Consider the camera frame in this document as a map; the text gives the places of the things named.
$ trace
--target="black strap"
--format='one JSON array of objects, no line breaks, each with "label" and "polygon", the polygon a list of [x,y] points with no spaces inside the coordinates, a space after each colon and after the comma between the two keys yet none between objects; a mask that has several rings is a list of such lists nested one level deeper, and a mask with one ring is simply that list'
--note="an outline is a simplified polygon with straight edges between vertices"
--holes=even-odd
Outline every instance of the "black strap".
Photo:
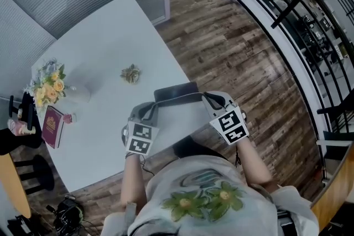
[{"label": "black strap", "polygon": [[296,227],[290,212],[278,211],[278,221],[284,232],[284,236],[297,236]]}]

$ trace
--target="stool leg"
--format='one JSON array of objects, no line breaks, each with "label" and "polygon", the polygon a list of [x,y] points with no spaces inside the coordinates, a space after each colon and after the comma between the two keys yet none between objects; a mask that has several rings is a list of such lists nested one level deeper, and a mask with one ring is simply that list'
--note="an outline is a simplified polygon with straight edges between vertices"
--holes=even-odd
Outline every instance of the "stool leg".
[{"label": "stool leg", "polygon": [[29,166],[29,165],[33,165],[33,160],[26,160],[26,161],[15,161],[14,165],[16,167],[21,167],[21,166]]},{"label": "stool leg", "polygon": [[28,180],[28,179],[33,179],[33,178],[37,178],[37,177],[43,176],[45,174],[47,174],[46,171],[36,171],[36,172],[24,173],[24,174],[21,174],[19,176],[20,176],[20,179],[22,181],[25,181],[25,180]]},{"label": "stool leg", "polygon": [[36,192],[43,190],[43,189],[44,189],[44,186],[38,185],[38,186],[32,187],[30,189],[26,189],[25,192],[26,192],[26,195],[30,195],[32,193],[36,193]]},{"label": "stool leg", "polygon": [[54,176],[51,171],[51,168],[46,162],[46,160],[40,156],[36,155],[33,158],[34,164],[33,164],[33,171],[45,171],[46,174],[37,177],[38,182],[45,188],[47,191],[52,191],[54,189]]}]

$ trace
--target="forearm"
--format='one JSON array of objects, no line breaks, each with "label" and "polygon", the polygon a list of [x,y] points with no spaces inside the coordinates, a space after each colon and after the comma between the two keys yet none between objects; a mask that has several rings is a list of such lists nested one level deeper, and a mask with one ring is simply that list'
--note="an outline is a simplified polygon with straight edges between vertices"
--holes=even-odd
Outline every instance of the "forearm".
[{"label": "forearm", "polygon": [[127,203],[136,203],[139,212],[147,202],[139,155],[126,158],[123,174],[121,204],[125,207]]},{"label": "forearm", "polygon": [[237,149],[248,184],[268,186],[274,183],[272,174],[248,138],[237,142]]}]

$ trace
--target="floral print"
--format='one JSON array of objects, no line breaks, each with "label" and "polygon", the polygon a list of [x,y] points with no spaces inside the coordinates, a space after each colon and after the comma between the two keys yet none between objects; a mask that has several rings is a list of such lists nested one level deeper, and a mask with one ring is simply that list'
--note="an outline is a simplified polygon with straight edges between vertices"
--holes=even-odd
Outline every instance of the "floral print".
[{"label": "floral print", "polygon": [[179,221],[186,214],[204,219],[201,207],[208,203],[207,197],[197,197],[198,191],[175,192],[172,198],[163,201],[162,208],[172,209],[171,218],[174,222]]},{"label": "floral print", "polygon": [[242,197],[241,191],[231,187],[228,182],[222,181],[221,188],[211,188],[206,193],[211,196],[211,201],[205,206],[211,209],[210,221],[220,219],[230,208],[239,211],[243,207],[243,202],[239,199]]},{"label": "floral print", "polygon": [[219,220],[232,208],[239,211],[243,208],[240,200],[242,192],[234,188],[226,181],[221,182],[221,188],[213,187],[206,191],[199,190],[191,192],[174,192],[172,198],[163,201],[162,208],[171,209],[171,218],[174,222],[179,221],[185,215],[194,218],[205,219],[203,209],[208,210],[208,220],[210,222]]}]

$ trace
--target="flower bouquet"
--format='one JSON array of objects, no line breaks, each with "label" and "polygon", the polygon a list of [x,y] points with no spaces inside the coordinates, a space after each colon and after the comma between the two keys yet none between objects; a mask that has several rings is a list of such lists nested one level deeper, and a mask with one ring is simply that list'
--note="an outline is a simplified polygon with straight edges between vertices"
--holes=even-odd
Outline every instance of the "flower bouquet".
[{"label": "flower bouquet", "polygon": [[65,90],[74,87],[66,86],[63,82],[65,78],[64,64],[60,64],[56,59],[45,63],[38,69],[37,74],[31,80],[30,85],[24,91],[33,98],[37,107],[41,108],[49,103],[56,103],[60,98],[65,97]]}]

